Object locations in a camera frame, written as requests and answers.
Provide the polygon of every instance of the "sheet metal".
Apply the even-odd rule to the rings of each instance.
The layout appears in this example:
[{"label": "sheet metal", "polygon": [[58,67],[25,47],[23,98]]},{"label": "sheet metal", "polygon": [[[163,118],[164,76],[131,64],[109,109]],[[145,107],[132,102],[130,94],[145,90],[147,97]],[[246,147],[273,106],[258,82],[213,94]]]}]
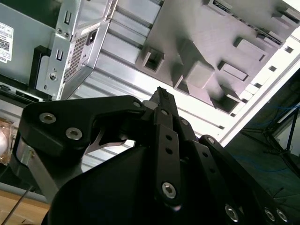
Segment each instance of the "sheet metal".
[{"label": "sheet metal", "polygon": [[[236,132],[235,127],[245,122],[244,115],[251,115],[254,106],[259,104],[261,96],[266,95],[268,87],[279,82],[281,77],[287,77],[286,68],[298,56],[300,45],[289,41],[288,43],[291,43],[295,49],[294,53],[286,55],[280,50],[279,54],[270,60],[248,89],[251,89],[256,83],[263,85],[264,88],[255,94],[248,91],[243,92],[240,98],[248,100],[249,104],[241,104],[235,111],[237,115],[232,117],[135,69],[135,60],[149,34],[160,6],[161,1],[156,0],[119,1],[99,55],[96,70],[72,98],[133,95],[143,101],[148,100],[156,88],[161,86],[175,96],[180,116],[191,123],[197,136],[209,134],[226,143],[229,140],[228,137],[231,137],[230,133]],[[299,39],[297,33],[300,33],[299,30],[295,31],[294,36]],[[283,54],[286,59],[288,58],[285,63],[278,63],[280,54]],[[275,66],[277,71],[270,72],[268,70],[270,66]],[[111,147],[90,153],[83,159],[83,169],[92,168],[112,158],[115,153],[126,150],[129,146],[131,145]]]}]

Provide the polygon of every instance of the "silver bolt head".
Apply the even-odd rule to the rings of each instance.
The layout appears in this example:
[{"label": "silver bolt head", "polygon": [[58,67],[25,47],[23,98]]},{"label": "silver bolt head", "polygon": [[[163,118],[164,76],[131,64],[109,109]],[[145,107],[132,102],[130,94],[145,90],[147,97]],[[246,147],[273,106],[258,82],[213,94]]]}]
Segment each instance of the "silver bolt head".
[{"label": "silver bolt head", "polygon": [[287,222],[286,215],[280,209],[276,209],[276,212],[283,221]]},{"label": "silver bolt head", "polygon": [[70,127],[66,130],[66,136],[71,140],[78,141],[82,138],[83,134],[80,129]]},{"label": "silver bolt head", "polygon": [[184,125],[188,126],[188,121],[187,121],[187,120],[182,119],[181,122],[182,122]]},{"label": "silver bolt head", "polygon": [[165,196],[168,198],[173,199],[176,197],[176,189],[172,184],[168,182],[163,183],[162,190]]},{"label": "silver bolt head", "polygon": [[233,222],[237,223],[239,221],[239,215],[230,205],[225,205],[225,212]]},{"label": "silver bolt head", "polygon": [[56,122],[56,117],[51,113],[45,112],[40,114],[39,120],[45,124],[52,124]]},{"label": "silver bolt head", "polygon": [[265,208],[264,212],[271,221],[275,222],[275,216],[271,213],[269,209]]}]

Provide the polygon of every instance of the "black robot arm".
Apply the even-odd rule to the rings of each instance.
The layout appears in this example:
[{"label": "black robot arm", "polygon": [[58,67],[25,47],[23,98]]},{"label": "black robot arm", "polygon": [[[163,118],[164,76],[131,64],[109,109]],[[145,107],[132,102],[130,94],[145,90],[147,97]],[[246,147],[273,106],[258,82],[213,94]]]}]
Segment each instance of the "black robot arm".
[{"label": "black robot arm", "polygon": [[[135,146],[82,173],[84,154],[126,140]],[[45,224],[291,224],[213,137],[195,136],[162,88],[144,103],[120,96],[31,104],[17,141],[15,173],[52,203]]]}]

